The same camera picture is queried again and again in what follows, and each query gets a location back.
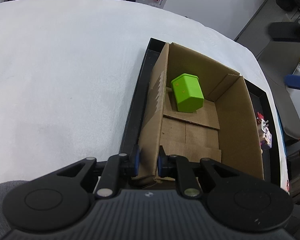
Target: small toy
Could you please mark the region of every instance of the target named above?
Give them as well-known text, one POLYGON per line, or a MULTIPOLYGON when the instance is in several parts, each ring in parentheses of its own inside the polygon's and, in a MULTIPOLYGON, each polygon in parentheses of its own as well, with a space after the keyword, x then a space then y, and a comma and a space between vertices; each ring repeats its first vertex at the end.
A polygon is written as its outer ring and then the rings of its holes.
POLYGON ((257 127, 260 139, 260 146, 263 150, 271 149, 272 147, 272 135, 269 132, 268 120, 263 119, 263 115, 258 112, 257 114, 257 127))
POLYGON ((203 106, 204 97, 199 78, 190 74, 182 74, 171 81, 179 112, 193 113, 203 106))

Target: cardboard flap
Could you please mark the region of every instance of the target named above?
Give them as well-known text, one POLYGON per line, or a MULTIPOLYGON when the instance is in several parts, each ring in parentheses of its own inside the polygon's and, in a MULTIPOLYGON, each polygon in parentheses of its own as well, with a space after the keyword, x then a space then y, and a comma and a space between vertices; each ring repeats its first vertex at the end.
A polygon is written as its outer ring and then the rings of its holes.
POLYGON ((170 140, 161 139, 160 145, 166 155, 177 154, 185 156, 190 162, 199 162, 201 158, 211 158, 217 162, 221 162, 221 151, 219 149, 212 149, 206 147, 196 147, 191 144, 185 144, 180 142, 173 142, 170 140))
POLYGON ((177 102, 171 88, 166 87, 163 115, 189 123, 219 129, 216 106, 209 100, 204 100, 203 107, 194 113, 182 113, 177 110, 177 102))
POLYGON ((240 73, 192 49, 172 43, 169 46, 167 87, 171 80, 187 73, 196 75, 204 97, 207 97, 227 74, 240 73))
POLYGON ((241 76, 216 102, 222 163, 263 179, 257 122, 241 76))
POLYGON ((140 146, 140 165, 139 175, 136 179, 154 176, 156 172, 167 79, 168 53, 169 44, 167 43, 152 69, 146 109, 138 141, 140 146))
POLYGON ((208 99, 211 101, 216 101, 219 97, 223 95, 224 92, 227 91, 229 87, 231 87, 234 82, 238 80, 240 76, 227 74, 223 80, 212 90, 212 92, 208 95, 208 99))

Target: green box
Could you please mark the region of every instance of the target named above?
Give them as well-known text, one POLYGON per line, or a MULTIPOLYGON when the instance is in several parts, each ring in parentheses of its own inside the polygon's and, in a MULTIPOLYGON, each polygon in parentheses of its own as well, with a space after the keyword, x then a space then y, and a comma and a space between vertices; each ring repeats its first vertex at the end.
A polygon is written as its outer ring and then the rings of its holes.
POLYGON ((181 74, 171 81, 171 88, 179 112, 193 113, 203 107, 204 97, 197 76, 181 74))

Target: cardboard box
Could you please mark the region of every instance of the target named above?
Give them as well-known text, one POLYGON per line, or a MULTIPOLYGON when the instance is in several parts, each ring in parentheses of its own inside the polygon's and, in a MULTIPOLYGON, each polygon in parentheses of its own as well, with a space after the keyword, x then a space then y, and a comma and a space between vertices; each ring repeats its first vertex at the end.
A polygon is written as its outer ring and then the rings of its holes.
POLYGON ((138 144, 136 184, 156 177, 159 146, 192 162, 209 157, 263 179, 256 119, 244 78, 221 63, 178 44, 165 44, 150 77, 138 144), (188 73, 199 77, 205 101, 195 113, 177 111, 170 82, 188 73))

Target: white fabric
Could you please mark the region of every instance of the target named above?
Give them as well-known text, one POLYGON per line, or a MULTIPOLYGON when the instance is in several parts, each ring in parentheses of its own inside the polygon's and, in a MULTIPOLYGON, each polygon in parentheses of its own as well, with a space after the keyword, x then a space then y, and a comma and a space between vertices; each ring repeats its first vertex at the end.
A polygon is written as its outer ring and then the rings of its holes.
POLYGON ((205 54, 267 92, 286 189, 274 101, 253 54, 196 21, 121 0, 0 4, 0 182, 117 154, 151 37, 205 54))

